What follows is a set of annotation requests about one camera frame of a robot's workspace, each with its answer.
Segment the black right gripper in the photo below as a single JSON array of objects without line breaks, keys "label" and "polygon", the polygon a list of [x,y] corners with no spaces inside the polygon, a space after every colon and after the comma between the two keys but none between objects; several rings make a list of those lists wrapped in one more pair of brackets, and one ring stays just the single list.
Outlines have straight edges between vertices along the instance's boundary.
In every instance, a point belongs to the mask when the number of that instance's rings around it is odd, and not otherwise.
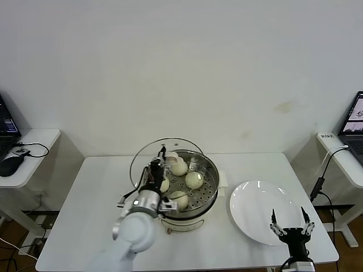
[{"label": "black right gripper", "polygon": [[306,243],[310,241],[310,235],[315,227],[315,223],[310,220],[302,206],[301,211],[305,222],[303,228],[281,228],[277,223],[275,210],[272,209],[269,227],[283,243],[287,244],[291,258],[308,258]]}]

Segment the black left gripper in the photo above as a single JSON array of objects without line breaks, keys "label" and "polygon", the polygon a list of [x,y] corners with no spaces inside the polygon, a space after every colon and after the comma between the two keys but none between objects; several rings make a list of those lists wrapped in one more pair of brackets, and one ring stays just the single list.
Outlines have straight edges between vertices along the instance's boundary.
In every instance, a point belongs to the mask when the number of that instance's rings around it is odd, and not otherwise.
[{"label": "black left gripper", "polygon": [[165,193],[170,187],[169,179],[165,176],[164,164],[166,162],[166,146],[158,152],[158,158],[154,158],[142,175],[143,185],[141,190],[150,190],[156,193]]}]

